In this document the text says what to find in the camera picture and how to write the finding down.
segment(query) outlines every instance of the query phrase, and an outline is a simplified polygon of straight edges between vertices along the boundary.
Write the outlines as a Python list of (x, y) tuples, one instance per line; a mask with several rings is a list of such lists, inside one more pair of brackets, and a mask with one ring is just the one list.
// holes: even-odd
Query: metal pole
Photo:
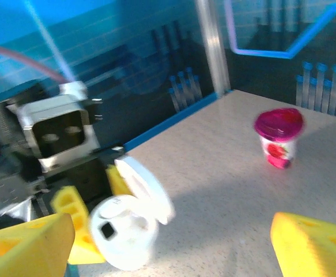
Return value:
[(195, 3), (213, 86), (220, 98), (231, 85), (216, 7), (213, 0), (195, 0)]

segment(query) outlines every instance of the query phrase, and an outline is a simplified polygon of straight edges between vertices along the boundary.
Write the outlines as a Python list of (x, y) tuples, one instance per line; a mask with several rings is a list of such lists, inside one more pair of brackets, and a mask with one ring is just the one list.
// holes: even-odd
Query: pink lid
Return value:
[(296, 137), (304, 126), (301, 113), (295, 108), (266, 111), (255, 121), (255, 130), (270, 141), (285, 142)]

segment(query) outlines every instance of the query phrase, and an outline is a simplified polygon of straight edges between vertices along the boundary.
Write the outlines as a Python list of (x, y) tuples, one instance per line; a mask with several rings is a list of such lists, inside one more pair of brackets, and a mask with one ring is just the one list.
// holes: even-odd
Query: table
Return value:
[[(252, 124), (288, 104), (233, 91), (130, 151), (164, 184), (177, 216), (161, 226), (139, 276), (282, 276), (270, 242), (277, 211), (336, 223), (336, 117), (300, 109), (307, 127), (292, 168), (267, 164)], [(131, 276), (108, 264), (80, 275)]]

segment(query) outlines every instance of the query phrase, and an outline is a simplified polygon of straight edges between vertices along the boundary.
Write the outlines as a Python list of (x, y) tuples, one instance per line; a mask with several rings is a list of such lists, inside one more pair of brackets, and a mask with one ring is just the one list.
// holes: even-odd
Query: pink and white cup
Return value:
[(254, 128), (260, 135), (264, 155), (270, 164), (279, 169), (292, 165), (303, 127), (303, 116), (295, 108), (278, 108), (257, 117)]

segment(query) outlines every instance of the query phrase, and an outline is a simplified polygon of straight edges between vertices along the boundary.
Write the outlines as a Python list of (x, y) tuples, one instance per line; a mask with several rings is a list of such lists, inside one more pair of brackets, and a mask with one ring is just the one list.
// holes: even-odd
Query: fruit label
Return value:
[(261, 143), (269, 163), (282, 169), (290, 166), (296, 155), (296, 140), (276, 143), (261, 137)]

